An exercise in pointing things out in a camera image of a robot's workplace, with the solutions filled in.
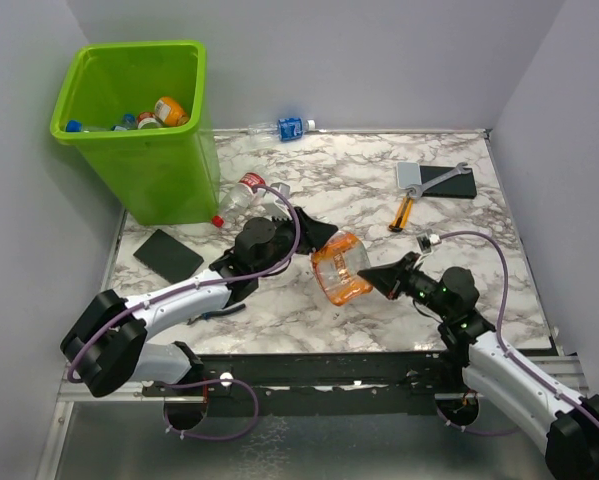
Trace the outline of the crushed orange label bottle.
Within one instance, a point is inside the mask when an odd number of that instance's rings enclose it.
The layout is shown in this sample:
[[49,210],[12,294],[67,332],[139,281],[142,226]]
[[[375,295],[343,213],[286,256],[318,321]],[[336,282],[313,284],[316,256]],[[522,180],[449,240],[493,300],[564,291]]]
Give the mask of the crushed orange label bottle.
[[358,275],[370,267],[362,241],[354,234],[337,231],[320,250],[310,256],[312,271],[320,288],[335,306],[370,293],[373,286]]

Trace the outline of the red label clear bottle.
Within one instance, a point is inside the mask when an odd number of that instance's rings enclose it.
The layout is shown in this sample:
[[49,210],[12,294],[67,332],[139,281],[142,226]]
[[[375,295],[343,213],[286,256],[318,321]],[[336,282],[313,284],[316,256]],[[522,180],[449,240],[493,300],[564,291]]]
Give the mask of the red label clear bottle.
[[263,177],[254,172],[245,173],[239,181],[228,191],[219,204],[218,212],[213,216],[211,223],[222,228],[242,215],[256,197],[257,185],[265,185]]

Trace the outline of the blue label bottle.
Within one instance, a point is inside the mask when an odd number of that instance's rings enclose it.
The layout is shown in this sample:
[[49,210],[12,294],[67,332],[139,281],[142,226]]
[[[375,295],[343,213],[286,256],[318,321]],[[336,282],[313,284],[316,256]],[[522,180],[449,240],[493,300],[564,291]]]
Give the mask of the blue label bottle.
[[124,114],[121,120],[115,123],[112,127],[112,131],[128,131],[128,130],[136,130],[137,129],[137,121],[134,115],[132,114]]
[[307,133],[316,129],[313,119],[287,117],[272,123],[251,125],[249,137],[256,143],[287,143],[302,139]]

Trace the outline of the orange juice bottle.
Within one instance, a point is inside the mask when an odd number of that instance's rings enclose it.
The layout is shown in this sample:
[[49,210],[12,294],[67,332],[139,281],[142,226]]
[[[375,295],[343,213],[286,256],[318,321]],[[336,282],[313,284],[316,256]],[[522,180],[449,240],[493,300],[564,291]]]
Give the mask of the orange juice bottle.
[[184,108],[168,96],[162,96],[156,101],[154,115],[167,127],[183,126],[190,120]]

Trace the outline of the red white label bottle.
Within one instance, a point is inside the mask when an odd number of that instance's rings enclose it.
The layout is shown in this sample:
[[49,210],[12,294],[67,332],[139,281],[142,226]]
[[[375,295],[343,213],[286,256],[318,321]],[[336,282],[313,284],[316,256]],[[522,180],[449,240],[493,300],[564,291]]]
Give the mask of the red white label bottle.
[[140,113],[136,117],[136,123],[138,130],[157,129],[163,127],[163,123],[159,120],[159,118],[150,111],[144,111]]

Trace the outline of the blue label bottle front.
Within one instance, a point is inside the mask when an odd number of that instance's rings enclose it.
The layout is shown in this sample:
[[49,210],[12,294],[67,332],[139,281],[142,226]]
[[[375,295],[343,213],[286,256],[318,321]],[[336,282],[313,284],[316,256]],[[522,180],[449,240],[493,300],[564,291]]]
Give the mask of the blue label bottle front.
[[128,131],[128,130],[136,130],[137,129],[137,121],[134,115],[132,114],[124,114],[121,120],[115,123],[112,127],[112,131]]

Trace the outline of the pepsi bottle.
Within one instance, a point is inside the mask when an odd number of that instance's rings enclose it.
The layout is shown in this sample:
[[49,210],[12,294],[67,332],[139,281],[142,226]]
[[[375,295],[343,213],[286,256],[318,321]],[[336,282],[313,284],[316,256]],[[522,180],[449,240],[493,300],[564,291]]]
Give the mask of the pepsi bottle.
[[74,119],[69,120],[65,126],[66,133],[99,133],[110,130],[110,127],[88,125]]

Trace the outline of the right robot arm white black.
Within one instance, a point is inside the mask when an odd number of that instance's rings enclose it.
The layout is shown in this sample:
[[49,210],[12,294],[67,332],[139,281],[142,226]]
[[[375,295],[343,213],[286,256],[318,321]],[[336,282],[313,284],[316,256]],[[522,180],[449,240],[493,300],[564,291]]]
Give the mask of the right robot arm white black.
[[556,479],[599,479],[599,395],[584,397],[531,362],[477,310],[472,273],[447,269],[434,280],[414,252],[359,271],[389,300],[406,295],[437,316],[449,360],[438,367],[448,390],[468,387],[491,401],[543,454]]

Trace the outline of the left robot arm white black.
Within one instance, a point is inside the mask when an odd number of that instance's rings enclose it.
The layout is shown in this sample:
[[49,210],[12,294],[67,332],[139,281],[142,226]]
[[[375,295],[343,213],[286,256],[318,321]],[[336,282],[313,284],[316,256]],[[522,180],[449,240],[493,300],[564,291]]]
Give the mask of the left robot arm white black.
[[199,385],[201,360],[183,342],[155,345],[151,338],[212,311],[240,303],[296,254],[326,245],[337,226],[295,207],[288,219],[248,220],[231,248],[199,274],[151,293],[122,297],[98,293],[60,343],[67,379],[95,398],[128,381],[166,383],[185,395]]

